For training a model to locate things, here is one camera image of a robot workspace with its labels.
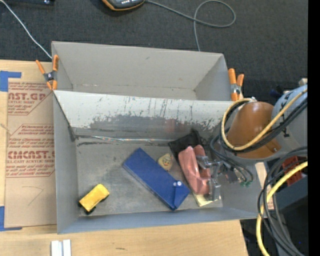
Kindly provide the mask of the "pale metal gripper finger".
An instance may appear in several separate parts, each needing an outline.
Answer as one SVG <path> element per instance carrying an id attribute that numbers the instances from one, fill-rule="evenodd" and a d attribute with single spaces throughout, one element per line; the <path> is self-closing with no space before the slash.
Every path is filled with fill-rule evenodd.
<path id="1" fill-rule="evenodd" d="M 196 161 L 200 168 L 207 169 L 210 167 L 210 161 L 207 156 L 196 155 Z"/>
<path id="2" fill-rule="evenodd" d="M 217 179 L 212 178 L 208 182 L 209 184 L 209 196 L 212 201 L 217 201 L 221 196 L 221 184 Z"/>

